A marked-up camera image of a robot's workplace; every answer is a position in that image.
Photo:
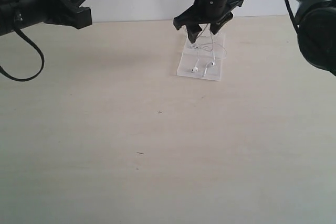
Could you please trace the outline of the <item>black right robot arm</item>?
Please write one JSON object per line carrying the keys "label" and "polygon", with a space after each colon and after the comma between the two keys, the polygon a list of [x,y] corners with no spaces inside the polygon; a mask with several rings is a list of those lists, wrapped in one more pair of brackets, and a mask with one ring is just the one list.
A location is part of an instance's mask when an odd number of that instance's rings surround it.
{"label": "black right robot arm", "polygon": [[[233,10],[244,0],[194,0],[191,7],[174,17],[176,30],[186,28],[195,43],[202,24],[213,35],[234,17]],[[335,0],[284,0],[297,35],[299,50],[312,66],[335,75]]]}

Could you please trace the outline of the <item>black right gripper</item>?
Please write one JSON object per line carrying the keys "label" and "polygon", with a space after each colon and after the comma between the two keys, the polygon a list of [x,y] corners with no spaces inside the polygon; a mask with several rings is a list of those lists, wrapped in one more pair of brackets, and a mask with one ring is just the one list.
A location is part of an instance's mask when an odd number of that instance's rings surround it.
{"label": "black right gripper", "polygon": [[216,35],[233,19],[233,10],[241,7],[244,0],[194,0],[191,7],[174,17],[176,30],[186,27],[190,43],[195,43],[202,31],[202,24],[210,24],[210,31]]}

